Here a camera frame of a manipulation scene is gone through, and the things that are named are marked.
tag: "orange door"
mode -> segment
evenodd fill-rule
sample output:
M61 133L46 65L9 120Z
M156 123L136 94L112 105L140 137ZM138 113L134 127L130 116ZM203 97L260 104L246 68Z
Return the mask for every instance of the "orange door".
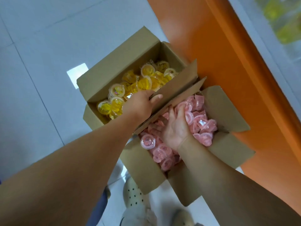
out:
M148 0L175 48L220 85L251 130L245 174L301 214L300 122L227 0Z

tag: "open cardboard box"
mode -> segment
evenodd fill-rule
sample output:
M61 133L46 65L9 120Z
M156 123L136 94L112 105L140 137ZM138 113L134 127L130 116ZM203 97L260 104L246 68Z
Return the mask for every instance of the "open cardboard box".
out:
M109 122L96 109L96 103L107 98L109 87L121 82L126 71L137 71L150 59L155 62L168 61L179 74L154 94L163 94L163 99L153 109L151 117L141 124L134 134L140 133L150 122L154 122L159 115L166 112L169 105L176 106L188 96L198 93L205 96L205 109L208 116L217 121L219 129L208 149L233 168L254 155L254 151L230 133L250 130L250 127L221 87L212 86L200 91L206 78L198 78L196 60L188 64L172 50L169 43L160 42L145 27L77 80L79 89L87 101L83 118L92 130ZM183 162L167 173L162 172L150 153L141 147L137 137L125 146L120 158L144 194L156 189L168 179L184 206L201 196L196 182Z

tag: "human hand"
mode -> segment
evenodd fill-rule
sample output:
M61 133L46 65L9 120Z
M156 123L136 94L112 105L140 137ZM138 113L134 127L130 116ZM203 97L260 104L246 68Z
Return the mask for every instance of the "human hand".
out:
M150 124L150 126L153 128L153 134L159 136L167 146L177 151L186 138L191 135L185 118L185 105L179 108L177 117L171 105L168 112L169 121L162 116L159 118L165 126L156 124Z
M139 124L147 120L154 105L163 98L162 94L154 96L149 100L149 97L154 93L152 90L142 90L133 94L122 107L122 113L130 115Z

